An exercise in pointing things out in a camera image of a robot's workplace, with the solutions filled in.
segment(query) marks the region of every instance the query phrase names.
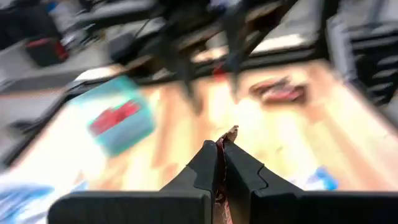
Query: wooden table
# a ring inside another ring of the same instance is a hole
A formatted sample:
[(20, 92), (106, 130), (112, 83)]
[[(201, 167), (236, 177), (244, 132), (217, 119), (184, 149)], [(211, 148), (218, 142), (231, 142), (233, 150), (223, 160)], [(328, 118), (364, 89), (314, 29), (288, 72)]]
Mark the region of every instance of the wooden table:
[[(86, 179), (91, 189), (159, 190), (197, 153), (205, 139), (218, 139), (239, 125), (236, 144), (282, 177), (326, 166), (340, 190), (397, 190), (398, 135), (373, 106), (335, 80), (323, 62), (245, 72), (240, 102), (227, 80), (195, 82), (204, 110), (196, 116), (178, 83), (143, 88), (155, 131), (120, 156), (107, 159), (65, 105), (25, 151), (14, 170), (57, 183)], [(263, 106), (248, 88), (289, 75), (309, 84), (305, 106)]]

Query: gray floor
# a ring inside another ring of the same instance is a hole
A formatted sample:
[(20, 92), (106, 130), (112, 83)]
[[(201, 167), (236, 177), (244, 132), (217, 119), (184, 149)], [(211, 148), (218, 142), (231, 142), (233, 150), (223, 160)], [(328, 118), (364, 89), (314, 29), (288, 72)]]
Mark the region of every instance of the gray floor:
[[(303, 34), (312, 32), (316, 29), (315, 19), (316, 11), (314, 5), (318, 0), (301, 0), (289, 16), (285, 23), (281, 24), (267, 38), (282, 36), (286, 34)], [(369, 10), (372, 3), (378, 0), (347, 0), (343, 15), (346, 23), (350, 26), (364, 24), (369, 16)], [(398, 19), (396, 10), (398, 9), (398, 1), (389, 1), (389, 5), (382, 9), (381, 21), (391, 21)], [(121, 29), (115, 27), (107, 31), (107, 36), (112, 39), (115, 35), (130, 32), (138, 29), (142, 24), (129, 24)], [(155, 29), (156, 24), (153, 22), (147, 26), (146, 31)], [(210, 43), (211, 46), (223, 45), (221, 37), (217, 37)], [(22, 53), (21, 45), (16, 45), (0, 52), (0, 85), (5, 80), (15, 78), (36, 77), (41, 75), (54, 75), (68, 70), (81, 70), (84, 68), (93, 68), (110, 63), (106, 55), (106, 44), (99, 42), (82, 52), (72, 55), (65, 63), (47, 68), (37, 68)], [(0, 157), (2, 152), (7, 151), (14, 146), (19, 138), (10, 137), (5, 127), (12, 121), (17, 119), (39, 117), (56, 99), (56, 95), (38, 95), (35, 100), (24, 97), (15, 97), (13, 99), (3, 98), (0, 96)], [(391, 113), (398, 114), (398, 103), (393, 103), (389, 110)]]

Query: red object in container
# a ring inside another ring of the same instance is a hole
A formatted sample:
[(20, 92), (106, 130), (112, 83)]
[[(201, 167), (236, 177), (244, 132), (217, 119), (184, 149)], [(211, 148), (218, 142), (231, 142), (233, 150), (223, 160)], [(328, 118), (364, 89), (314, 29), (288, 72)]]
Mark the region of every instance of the red object in container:
[(104, 110), (90, 126), (95, 134), (101, 134), (116, 124), (115, 112), (112, 109)]
[(119, 124), (129, 116), (134, 115), (140, 108), (139, 104), (128, 101), (117, 110), (112, 110), (111, 108), (106, 109), (94, 120), (93, 124), (90, 126), (90, 130), (96, 135), (99, 135)]
[(123, 115), (124, 119), (126, 119), (127, 117), (137, 113), (139, 109), (139, 104), (133, 101), (128, 101), (127, 103), (123, 104), (123, 106), (121, 106), (118, 111)]

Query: black metal frame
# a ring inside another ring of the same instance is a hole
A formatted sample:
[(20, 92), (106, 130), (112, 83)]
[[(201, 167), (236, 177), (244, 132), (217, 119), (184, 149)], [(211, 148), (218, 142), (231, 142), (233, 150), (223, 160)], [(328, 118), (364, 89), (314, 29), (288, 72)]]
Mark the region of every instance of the black metal frame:
[[(285, 65), (288, 63), (295, 62), (304, 62), (315, 59), (325, 59), (327, 61), (331, 61), (330, 51), (328, 47), (328, 31), (327, 31), (327, 21), (332, 16), (334, 16), (338, 12), (338, 6), (340, 1), (330, 1), (323, 0), (318, 1), (318, 7), (321, 9), (319, 18), (319, 26), (318, 26), (318, 37), (315, 40), (310, 40), (303, 45), (292, 47), (289, 49), (280, 49), (280, 50), (271, 50), (268, 52), (259, 52), (251, 54), (247, 60), (245, 60), (242, 64), (242, 70), (249, 70), (254, 68), (262, 68), (268, 67), (272, 65)], [(355, 37), (352, 40), (353, 43), (353, 51), (355, 54), (364, 54), (375, 48), (370, 46), (368, 48), (359, 47), (361, 43), (368, 40), (375, 39), (388, 39), (395, 36), (395, 32), (383, 34), (383, 35), (368, 35), (364, 37)], [(215, 63), (219, 63), (224, 60), (224, 58), (218, 60), (209, 60), (206, 62), (200, 62), (196, 64), (196, 74), (194, 78), (205, 77), (211, 75), (211, 71), (213, 69), (213, 65)], [(364, 85), (363, 79), (355, 78), (350, 80), (348, 83), (356, 87), (360, 90), (360, 92), (369, 100), (372, 100), (372, 96), (368, 94), (367, 89), (369, 86)], [(46, 114), (42, 117), (42, 122), (38, 126), (37, 129), (28, 134), (25, 139), (20, 142), (14, 150), (12, 150), (1, 162), (5, 166), (12, 166), (13, 162), (21, 155), (24, 149), (32, 142), (32, 140), (40, 134), (41, 130), (44, 129), (46, 124), (51, 120), (51, 118), (57, 113), (57, 111), (64, 105), (67, 101), (73, 99), (74, 97), (100, 85), (108, 81), (110, 78), (101, 78), (97, 80), (91, 80), (86, 82), (74, 82), (72, 83), (65, 94), (46, 112)], [(150, 79), (139, 79), (135, 80), (135, 82), (140, 86), (154, 85), (166, 82), (172, 82), (177, 80), (177, 77), (164, 77), (159, 80), (150, 80)], [(395, 127), (398, 128), (398, 124), (394, 122), (394, 120), (390, 119), (388, 115), (384, 114), (380, 111), (382, 115), (386, 118), (387, 121), (392, 123)]]

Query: teal plastic container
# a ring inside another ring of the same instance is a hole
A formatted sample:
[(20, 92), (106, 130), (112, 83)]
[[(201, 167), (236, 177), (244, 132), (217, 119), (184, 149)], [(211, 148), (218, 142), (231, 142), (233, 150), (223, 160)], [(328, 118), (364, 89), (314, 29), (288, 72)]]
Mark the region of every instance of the teal plastic container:
[(128, 77), (120, 76), (74, 98), (71, 102), (79, 108), (79, 116), (90, 131), (90, 125), (104, 110), (117, 109), (131, 100), (140, 105), (137, 113), (99, 135), (92, 133), (109, 157), (117, 156), (129, 149), (155, 128), (149, 105), (137, 90), (137, 85)]

